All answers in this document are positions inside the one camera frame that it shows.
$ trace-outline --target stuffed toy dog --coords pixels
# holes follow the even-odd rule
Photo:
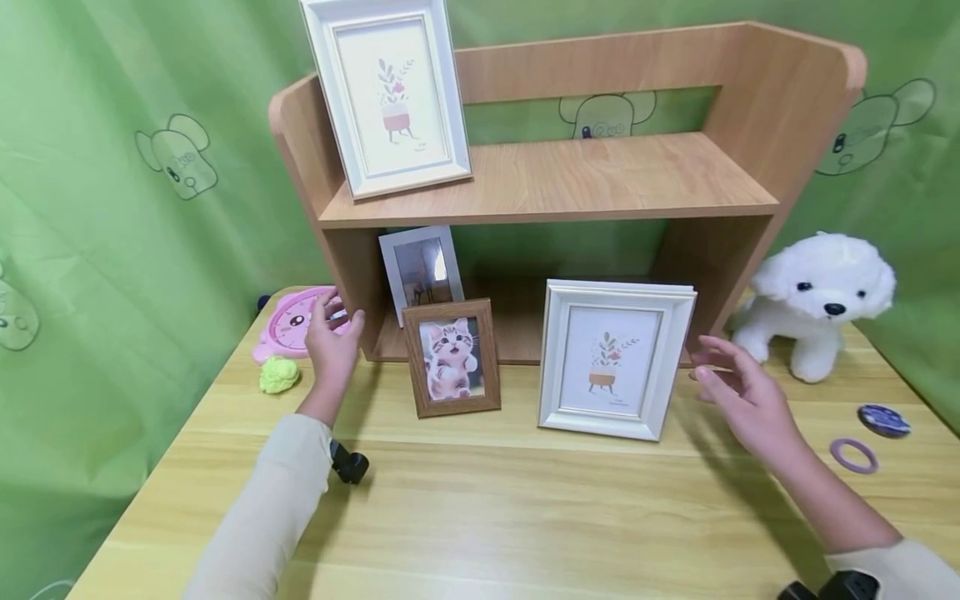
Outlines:
[[[879,316],[896,285],[870,243],[820,232],[760,264],[751,280],[756,295],[735,319],[733,341],[762,363],[771,338],[794,338],[790,371],[807,383],[822,381],[843,347],[841,325]]]

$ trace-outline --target white picture frame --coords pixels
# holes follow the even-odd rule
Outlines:
[[[658,441],[696,297],[690,286],[548,279],[540,427]]]
[[[353,199],[471,176],[444,0],[300,0]]]
[[[400,327],[407,306],[464,301],[450,227],[407,229],[379,239]]]

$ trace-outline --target potted plant drawing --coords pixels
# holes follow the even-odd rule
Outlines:
[[[589,371],[589,391],[592,393],[594,386],[600,389],[607,388],[613,393],[613,383],[616,381],[616,370],[620,366],[620,360],[623,357],[623,350],[639,342],[638,339],[621,342],[613,337],[609,331],[605,331],[603,339],[598,340],[593,345],[592,363]]]
[[[414,62],[408,60],[398,69],[394,69],[394,66],[384,59],[380,59],[378,64],[380,70],[376,76],[383,84],[383,91],[380,92],[383,127],[387,130],[391,143],[397,144],[394,141],[394,132],[406,132],[407,135],[416,139],[413,132],[410,131],[410,111],[407,109],[406,103],[408,99],[407,88],[403,84],[403,76],[407,74]]]

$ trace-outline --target cartoon mouse print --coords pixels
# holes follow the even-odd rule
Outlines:
[[[40,317],[27,297],[0,279],[0,348],[22,350],[34,342],[39,329]]]
[[[933,108],[937,90],[931,80],[915,79],[893,94],[866,96],[853,105],[817,173],[847,175],[880,158],[894,127],[920,121]]]
[[[651,117],[657,92],[598,94],[560,99],[560,118],[573,125],[573,139],[624,137]]]
[[[136,149],[154,171],[162,173],[184,200],[196,198],[217,183],[217,172],[201,155],[210,136],[193,117],[175,114],[167,129],[135,134]]]

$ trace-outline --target brown picture frame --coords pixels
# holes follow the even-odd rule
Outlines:
[[[411,306],[404,308],[402,315],[418,419],[500,410],[500,373],[496,362],[493,315],[489,298]],[[420,325],[434,321],[449,322],[460,318],[476,319],[476,344],[480,347],[478,365],[483,374],[484,394],[482,396],[431,400]]]

